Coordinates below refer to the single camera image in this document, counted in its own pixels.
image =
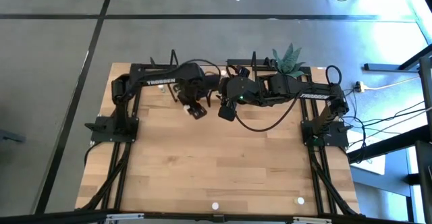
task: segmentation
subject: wooden tabletop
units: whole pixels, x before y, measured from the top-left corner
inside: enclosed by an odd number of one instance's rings
[[[102,115],[110,115],[114,110],[111,81],[129,69],[130,63],[112,65]],[[324,69],[311,70],[314,82],[325,82]],[[205,101],[201,104],[207,108]],[[276,122],[289,105],[263,108],[239,105],[237,111],[246,124],[259,129]],[[321,112],[323,102],[318,101],[318,107]],[[213,95],[208,114],[195,120],[184,113],[180,103],[172,100],[168,90],[162,93],[157,86],[142,88],[139,133],[132,145],[121,210],[316,215],[311,167],[300,129],[300,102],[276,128],[262,133],[251,132],[237,121],[219,118],[218,110],[219,100]],[[113,143],[107,142],[90,152],[77,208],[84,206],[105,181],[112,149]],[[347,157],[338,148],[326,150],[334,186],[350,207],[358,211]],[[116,189],[115,183],[109,206],[113,206]],[[321,192],[324,209],[329,212],[322,183]],[[295,203],[298,197],[304,198],[303,205]],[[212,210],[213,202],[219,203],[218,211]]]

